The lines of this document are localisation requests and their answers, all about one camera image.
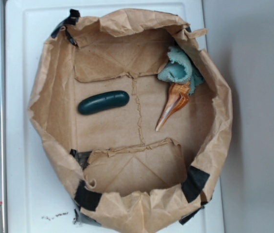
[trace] conch shell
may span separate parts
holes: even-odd
[[[189,101],[190,81],[185,84],[173,83],[168,90],[168,100],[157,122],[155,131],[159,131],[166,120],[178,110],[182,109]]]

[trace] black electrical tape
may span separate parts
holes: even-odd
[[[185,225],[191,218],[193,218],[197,214],[197,212],[199,212],[200,210],[202,210],[204,208],[205,207],[202,206],[200,209],[194,211],[192,214],[189,214],[188,216],[183,217],[182,219],[179,220],[179,223],[181,225]]]
[[[181,184],[188,203],[195,200],[201,193],[202,189],[209,178],[209,174],[190,166],[187,172],[187,179]]]
[[[187,32],[188,32],[188,33],[191,33],[191,32],[192,32],[192,31],[191,31],[191,27],[190,27],[190,26],[189,26],[189,27],[187,27],[187,28],[186,28],[186,30],[187,30]]]
[[[86,223],[92,226],[98,226],[98,227],[102,226],[100,223],[98,223],[94,219],[90,218],[87,215],[82,214],[80,211],[80,207],[78,207],[78,210],[74,209],[74,213],[75,213],[75,219],[73,221],[73,224],[76,224],[76,222],[78,221],[78,222]]]
[[[68,18],[65,18],[63,21],[61,21],[57,27],[55,28],[55,30],[51,33],[51,37],[54,39],[57,37],[60,29],[65,26],[65,25],[76,25],[76,23],[79,21],[79,17],[80,17],[80,12],[77,10],[73,10],[70,9],[70,15]],[[70,33],[67,31],[67,28],[65,28],[65,34],[66,37],[68,39],[68,41],[77,46],[77,43],[75,42],[75,40],[72,38],[72,36],[70,35]]]
[[[85,188],[85,186],[85,181],[80,180],[74,200],[83,208],[89,211],[95,211],[102,194],[89,191]]]

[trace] light blue cloth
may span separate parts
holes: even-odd
[[[158,74],[158,79],[177,84],[185,84],[190,81],[189,95],[193,94],[195,87],[202,84],[204,78],[179,46],[171,46],[169,50],[167,53],[169,62]]]

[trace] black tape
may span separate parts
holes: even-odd
[[[80,207],[78,206],[77,209],[74,209],[75,218],[73,220],[73,224],[76,224],[76,222],[86,223],[93,226],[101,227],[102,225],[95,221],[94,219],[90,218],[87,215],[84,215],[80,211]]]
[[[200,195],[208,178],[208,173],[193,166],[189,167],[187,179],[181,185],[182,191],[184,192],[188,203],[195,200]]]
[[[192,214],[189,214],[185,217],[183,217],[182,219],[179,220],[179,223],[181,225],[185,225],[191,218],[193,218],[200,210],[204,209],[205,207],[202,206],[200,209],[194,211]]]
[[[74,200],[79,204],[79,206],[82,206],[89,211],[95,211],[102,194],[89,191],[85,186],[85,181],[80,180]]]
[[[51,33],[51,37],[54,39],[57,37],[60,29],[63,27],[63,26],[66,26],[66,25],[76,25],[76,23],[79,21],[79,17],[80,17],[80,12],[77,11],[77,10],[73,10],[73,9],[70,9],[70,15],[68,18],[65,18],[63,21],[61,21],[57,27],[55,28],[55,30]],[[68,39],[68,41],[77,46],[77,43],[75,42],[75,40],[72,38],[72,36],[70,35],[70,33],[67,31],[67,28],[65,27],[65,35]]]
[[[81,168],[84,170],[87,166],[87,160],[92,152],[78,152],[77,150],[71,149],[70,154],[75,158],[76,161],[80,164]]]
[[[190,26],[188,26],[188,27],[186,28],[186,30],[187,30],[188,33],[191,33],[191,32],[192,32]]]

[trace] white surface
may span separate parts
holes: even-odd
[[[8,0],[6,7],[6,127],[8,231],[10,233],[88,232],[112,230],[85,224],[73,225],[74,204],[60,184],[42,149],[40,137],[30,124],[26,109],[44,41],[69,9],[82,16],[102,16],[119,8],[144,8],[178,14],[204,27],[199,0],[163,1]],[[205,39],[200,39],[205,47]],[[185,226],[178,222],[167,232],[223,233],[220,184],[213,200]]]
[[[208,52],[232,88],[226,233],[274,233],[274,0],[204,1]]]

